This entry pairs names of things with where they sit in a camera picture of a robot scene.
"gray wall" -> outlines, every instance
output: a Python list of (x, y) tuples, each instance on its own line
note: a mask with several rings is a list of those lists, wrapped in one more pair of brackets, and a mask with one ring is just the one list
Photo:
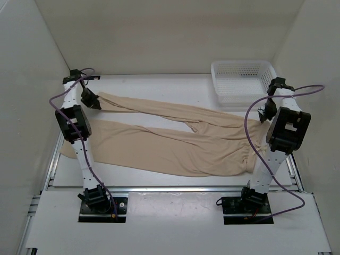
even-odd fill
[(70, 68), (210, 73), (215, 60), (271, 60), (303, 0), (36, 0)]
[(289, 85), (325, 84), (319, 95), (299, 98), (312, 114), (294, 156), (308, 192), (314, 192), (334, 254), (340, 254), (340, 2), (306, 0), (275, 68)]
[(33, 0), (0, 9), (0, 254), (15, 254), (58, 135), (48, 98), (68, 71)]

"beige cloth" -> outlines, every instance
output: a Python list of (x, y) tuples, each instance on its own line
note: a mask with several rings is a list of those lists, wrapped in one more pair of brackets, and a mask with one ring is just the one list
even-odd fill
[[(104, 111), (139, 112), (184, 122), (194, 133), (119, 122), (91, 120), (96, 162), (180, 176), (232, 176), (252, 172), (256, 155), (244, 132), (244, 118), (189, 105), (118, 97), (100, 92)], [(260, 149), (269, 123), (248, 120), (250, 137)], [(61, 153), (76, 158), (65, 142)]]

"laundry basket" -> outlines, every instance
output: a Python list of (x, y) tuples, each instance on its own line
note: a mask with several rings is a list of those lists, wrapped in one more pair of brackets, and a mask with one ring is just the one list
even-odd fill
[(211, 64), (211, 75), (219, 103), (232, 107), (247, 107), (266, 96), (276, 77), (268, 61), (216, 61)]

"folded cloth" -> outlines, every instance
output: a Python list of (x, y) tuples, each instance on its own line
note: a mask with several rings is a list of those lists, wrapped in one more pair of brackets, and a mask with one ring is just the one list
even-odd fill
[[(194, 133), (91, 120), (96, 162), (179, 176), (232, 176), (252, 172), (257, 156), (247, 141), (244, 118), (190, 105), (98, 94), (102, 110), (146, 113), (184, 122)], [(250, 137), (261, 149), (269, 123), (248, 120)], [(61, 153), (76, 158), (70, 143)]]

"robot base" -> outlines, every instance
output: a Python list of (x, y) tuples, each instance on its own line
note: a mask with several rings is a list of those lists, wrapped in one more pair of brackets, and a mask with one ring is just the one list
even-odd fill
[(224, 225), (246, 225), (246, 224), (273, 224), (273, 218), (257, 221), (271, 214), (268, 199), (265, 204), (259, 208), (256, 216), (244, 209), (241, 197), (222, 197), (222, 209)]
[(112, 209), (107, 212), (99, 212), (96, 209), (90, 209), (84, 201), (81, 202), (78, 222), (93, 222), (93, 223), (125, 223), (126, 211), (128, 209), (127, 197), (114, 198), (117, 206), (118, 218), (112, 217)]

